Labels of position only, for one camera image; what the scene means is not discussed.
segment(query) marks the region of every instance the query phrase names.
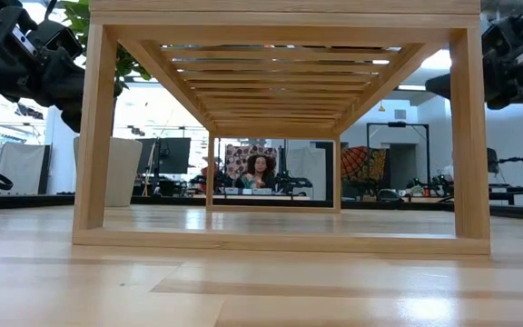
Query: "ceiling light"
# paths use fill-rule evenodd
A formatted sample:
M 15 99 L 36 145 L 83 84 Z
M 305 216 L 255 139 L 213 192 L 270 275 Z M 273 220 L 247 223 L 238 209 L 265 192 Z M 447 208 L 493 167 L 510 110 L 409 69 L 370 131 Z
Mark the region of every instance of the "ceiling light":
M 402 91 L 427 91 L 425 85 L 399 85 L 398 89 Z

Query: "light wooden floor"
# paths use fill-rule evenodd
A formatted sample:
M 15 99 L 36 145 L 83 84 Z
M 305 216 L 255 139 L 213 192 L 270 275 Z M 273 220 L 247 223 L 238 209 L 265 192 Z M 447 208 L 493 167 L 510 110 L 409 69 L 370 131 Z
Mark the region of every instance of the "light wooden floor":
M 109 211 L 131 229 L 452 233 L 452 213 Z M 0 211 L 0 326 L 523 327 L 523 221 L 493 255 L 261 253 L 70 244 L 70 207 Z

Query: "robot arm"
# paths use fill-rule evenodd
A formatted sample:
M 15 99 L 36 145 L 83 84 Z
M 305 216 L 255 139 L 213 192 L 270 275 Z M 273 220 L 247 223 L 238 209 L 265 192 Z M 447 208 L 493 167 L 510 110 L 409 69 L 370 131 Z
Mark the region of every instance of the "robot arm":
M 53 21 L 36 24 L 19 0 L 0 0 L 0 94 L 17 102 L 55 105 L 62 119 L 80 131 L 84 69 L 74 64 L 82 45 L 72 31 Z M 122 87 L 114 86 L 114 97 Z
M 495 22 L 481 37 L 486 102 L 489 109 L 523 104 L 523 15 Z M 430 79 L 426 88 L 450 98 L 450 75 Z

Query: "black monitor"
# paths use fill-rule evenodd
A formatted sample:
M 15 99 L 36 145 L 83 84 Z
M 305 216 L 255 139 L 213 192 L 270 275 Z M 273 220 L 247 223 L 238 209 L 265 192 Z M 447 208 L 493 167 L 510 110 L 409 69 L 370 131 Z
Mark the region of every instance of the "black monitor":
M 191 139 L 184 137 L 169 137 L 159 139 L 161 143 L 161 156 L 159 173 L 187 173 L 189 167 L 189 151 L 191 150 Z M 151 164 L 149 159 L 151 157 L 151 150 L 157 139 L 137 139 L 143 144 L 141 151 L 141 160 L 138 163 L 137 173 L 146 173 L 147 167 Z M 158 145 L 155 146 L 155 154 L 157 155 Z

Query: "patterned cloth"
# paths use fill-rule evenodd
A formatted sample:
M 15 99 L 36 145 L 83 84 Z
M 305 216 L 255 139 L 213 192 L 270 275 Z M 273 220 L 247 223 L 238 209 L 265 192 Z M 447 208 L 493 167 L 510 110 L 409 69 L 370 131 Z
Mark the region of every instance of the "patterned cloth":
M 238 179 L 242 173 L 247 171 L 247 159 L 253 154 L 263 154 L 270 158 L 276 158 L 277 151 L 273 148 L 265 148 L 258 145 L 225 147 L 225 164 L 227 174 L 233 179 Z
M 342 150 L 340 158 L 340 175 L 342 179 L 360 183 L 367 182 L 369 167 L 365 163 L 367 158 L 369 158 L 370 179 L 377 182 L 382 181 L 385 173 L 387 150 L 367 149 L 366 146 L 357 146 Z

